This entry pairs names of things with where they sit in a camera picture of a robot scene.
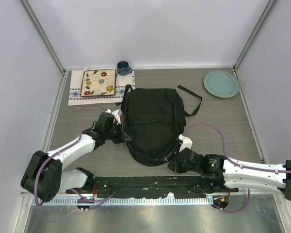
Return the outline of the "black student backpack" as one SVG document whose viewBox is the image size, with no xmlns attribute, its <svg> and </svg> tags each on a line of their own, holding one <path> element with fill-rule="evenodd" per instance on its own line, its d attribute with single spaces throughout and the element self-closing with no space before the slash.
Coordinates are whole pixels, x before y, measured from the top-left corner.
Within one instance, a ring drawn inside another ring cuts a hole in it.
<svg viewBox="0 0 291 233">
<path fill-rule="evenodd" d="M 178 137 L 183 134 L 186 118 L 180 95 L 172 88 L 136 88 L 126 85 L 121 111 L 124 131 L 131 138 L 127 147 L 133 159 L 145 166 L 160 166 L 179 152 Z"/>
</svg>

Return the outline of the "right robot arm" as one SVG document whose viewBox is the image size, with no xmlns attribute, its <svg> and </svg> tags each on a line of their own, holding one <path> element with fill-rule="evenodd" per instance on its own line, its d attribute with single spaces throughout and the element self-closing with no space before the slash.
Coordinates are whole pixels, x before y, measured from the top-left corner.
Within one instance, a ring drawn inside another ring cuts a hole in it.
<svg viewBox="0 0 291 233">
<path fill-rule="evenodd" d="M 225 187 L 280 191 L 291 201 L 291 160 L 284 164 L 259 164 L 217 154 L 202 155 L 185 148 L 168 168 L 175 173 L 193 171 L 207 177 L 210 188 L 216 192 Z"/>
</svg>

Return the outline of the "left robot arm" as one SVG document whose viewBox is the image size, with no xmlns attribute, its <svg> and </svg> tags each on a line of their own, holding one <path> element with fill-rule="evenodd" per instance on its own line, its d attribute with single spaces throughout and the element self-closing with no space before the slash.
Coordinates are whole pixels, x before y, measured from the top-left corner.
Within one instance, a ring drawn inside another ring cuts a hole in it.
<svg viewBox="0 0 291 233">
<path fill-rule="evenodd" d="M 80 157 L 93 152 L 107 140 L 124 143 L 130 140 L 121 123 L 121 110 L 103 112 L 91 128 L 76 139 L 48 152 L 36 151 L 21 179 L 20 185 L 34 195 L 38 205 L 51 201 L 58 192 L 77 189 L 87 194 L 95 185 L 94 175 L 84 168 L 65 172 Z"/>
</svg>

